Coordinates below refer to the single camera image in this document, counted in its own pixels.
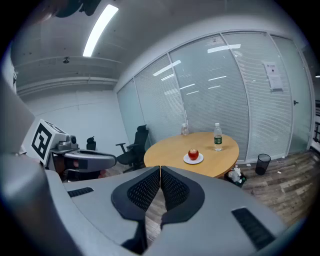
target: red apple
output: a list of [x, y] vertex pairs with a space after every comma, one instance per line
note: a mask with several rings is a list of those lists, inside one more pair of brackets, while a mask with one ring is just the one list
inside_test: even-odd
[[188, 152], [188, 156], [191, 160], [196, 160], [199, 156], [199, 152], [196, 149], [190, 149]]

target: plastic bottle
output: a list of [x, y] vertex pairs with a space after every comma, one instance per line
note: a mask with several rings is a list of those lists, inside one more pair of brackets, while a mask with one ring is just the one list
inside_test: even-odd
[[181, 135], [188, 135], [188, 134], [189, 134], [188, 126], [186, 123], [183, 123], [181, 127]]
[[214, 128], [214, 149], [215, 151], [221, 151], [222, 150], [222, 131], [220, 128], [220, 123], [215, 123]]

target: glass partition wall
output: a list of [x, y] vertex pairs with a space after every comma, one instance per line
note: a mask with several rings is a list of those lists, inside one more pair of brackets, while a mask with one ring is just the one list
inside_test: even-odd
[[[240, 162], [255, 162], [259, 154], [275, 159], [304, 151], [311, 105], [301, 104], [294, 113], [293, 95], [299, 93], [293, 90], [302, 90], [305, 97], [311, 91], [299, 57], [292, 40], [267, 32], [220, 33], [180, 46], [118, 92], [129, 140], [136, 129], [130, 126], [142, 120], [151, 144], [181, 134], [182, 123], [187, 123], [190, 133], [213, 132], [215, 123], [220, 123], [223, 134], [239, 145]], [[276, 67], [280, 88], [272, 89], [266, 63]], [[304, 72], [302, 82], [297, 83], [297, 72]], [[295, 127], [295, 118], [302, 116], [305, 127]], [[293, 150], [292, 134], [299, 131], [303, 144]]]

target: black office chair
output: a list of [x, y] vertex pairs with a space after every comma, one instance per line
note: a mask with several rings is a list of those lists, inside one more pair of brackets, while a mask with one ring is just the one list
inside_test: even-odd
[[146, 153], [145, 144], [149, 134], [146, 126], [146, 124], [141, 125], [136, 129], [137, 132], [135, 133], [134, 144], [126, 147], [127, 152], [124, 148], [125, 143], [116, 144], [116, 146], [120, 146], [123, 151], [123, 154], [116, 158], [117, 161], [120, 164], [131, 166], [129, 169], [123, 171], [123, 173], [137, 170], [144, 164], [144, 156]]
[[96, 142], [94, 139], [95, 136], [90, 137], [86, 140], [86, 149], [87, 150], [96, 150]]

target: round wooden table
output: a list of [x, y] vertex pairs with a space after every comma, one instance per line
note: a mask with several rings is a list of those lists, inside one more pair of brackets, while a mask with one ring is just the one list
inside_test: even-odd
[[[203, 155], [203, 161], [197, 164], [184, 162], [184, 155], [190, 149], [197, 149]], [[220, 177], [236, 164], [238, 157], [238, 144], [231, 137], [222, 135], [222, 150], [215, 151], [213, 132], [195, 132], [169, 137], [154, 144], [145, 153], [144, 164], [146, 167], [170, 166]]]

